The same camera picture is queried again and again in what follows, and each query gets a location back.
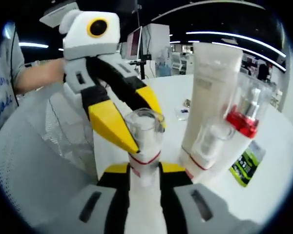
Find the person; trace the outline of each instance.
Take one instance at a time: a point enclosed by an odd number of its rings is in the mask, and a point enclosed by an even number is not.
[[[259,79],[261,81],[266,81],[268,75],[269,75],[269,67],[268,67],[267,63],[260,64],[259,68],[258,68],[257,79]]]
[[[0,45],[0,129],[18,107],[17,94],[62,81],[64,77],[61,58],[25,68],[15,26],[7,24],[4,31],[5,37]]]

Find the round table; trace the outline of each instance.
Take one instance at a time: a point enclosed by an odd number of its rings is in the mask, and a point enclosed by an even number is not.
[[[144,82],[157,95],[166,120],[161,161],[177,163],[187,122],[177,119],[175,108],[185,99],[191,99],[193,75],[153,78]],[[108,94],[123,115],[130,113],[127,105],[111,90]],[[264,224],[277,211],[293,184],[293,126],[269,105],[255,140],[266,154],[246,188],[240,186],[229,171],[207,187],[227,202],[229,211],[237,218]],[[94,148],[99,177],[110,164],[128,161],[125,151],[96,133]]]

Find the gray t-shirt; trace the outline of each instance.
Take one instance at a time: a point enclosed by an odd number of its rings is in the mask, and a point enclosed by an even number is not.
[[[17,34],[14,38],[11,64],[11,48],[14,30],[15,27],[13,25],[9,27],[6,26],[5,37],[0,45],[0,129],[17,108],[11,82],[13,82],[15,86],[19,74],[25,68],[24,57],[19,46],[19,37]]]

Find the yellow robot eye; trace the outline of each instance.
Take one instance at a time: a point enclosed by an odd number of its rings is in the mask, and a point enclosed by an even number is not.
[[[107,27],[108,24],[105,19],[96,18],[87,25],[87,32],[89,36],[99,38],[106,32]]]

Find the ceiling light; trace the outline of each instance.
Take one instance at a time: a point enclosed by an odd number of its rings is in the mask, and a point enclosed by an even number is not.
[[[48,45],[30,43],[30,42],[20,42],[19,46],[29,46],[29,47],[39,47],[39,48],[48,48]]]
[[[242,47],[239,47],[239,46],[235,46],[235,45],[229,45],[229,44],[224,44],[224,43],[218,43],[218,42],[212,42],[212,44],[217,44],[217,45],[225,45],[225,46],[229,46],[229,47],[233,47],[233,48],[237,48],[237,49],[240,49],[240,50],[243,50],[245,52],[249,52],[249,53],[252,53],[254,55],[257,55],[269,62],[271,62],[273,65],[275,65],[276,67],[280,68],[282,71],[286,71],[287,69],[285,69],[284,67],[282,67],[279,63],[276,63],[275,61],[271,60],[270,58],[267,58],[266,56],[263,56],[257,52],[254,52],[252,50],[248,50],[248,49],[245,49],[245,48],[242,48]]]
[[[193,1],[189,1],[190,3],[187,4],[187,5],[183,5],[183,6],[180,6],[180,7],[177,7],[177,8],[174,8],[170,11],[167,11],[165,13],[162,13],[160,14],[159,16],[153,18],[151,21],[155,21],[155,20],[158,20],[159,18],[163,17],[163,16],[166,16],[170,13],[173,13],[173,12],[176,12],[176,11],[179,11],[181,9],[184,9],[184,8],[188,8],[188,7],[193,7],[193,6],[197,6],[197,5],[201,5],[201,4],[209,4],[209,3],[215,3],[215,2],[230,2],[230,3],[237,3],[237,4],[243,4],[243,5],[247,5],[247,6],[252,6],[252,7],[258,7],[260,9],[263,9],[265,10],[264,7],[260,6],[260,5],[257,5],[255,3],[252,3],[252,2],[248,2],[248,1],[241,1],[241,0],[205,0],[205,1],[199,1],[199,2],[193,2]]]
[[[210,31],[206,31],[206,32],[186,32],[186,34],[215,34],[215,35],[223,35],[223,36],[229,36],[229,37],[236,37],[236,38],[241,38],[241,39],[245,39],[245,40],[250,40],[252,42],[258,43],[260,45],[263,45],[273,51],[275,51],[276,53],[278,53],[279,55],[281,55],[282,57],[286,57],[286,55],[284,53],[282,53],[281,51],[277,50],[276,48],[272,47],[271,45],[268,45],[260,40],[256,40],[253,38],[249,38],[246,36],[242,36],[239,34],[233,34],[233,33],[222,33],[222,32],[210,32]]]

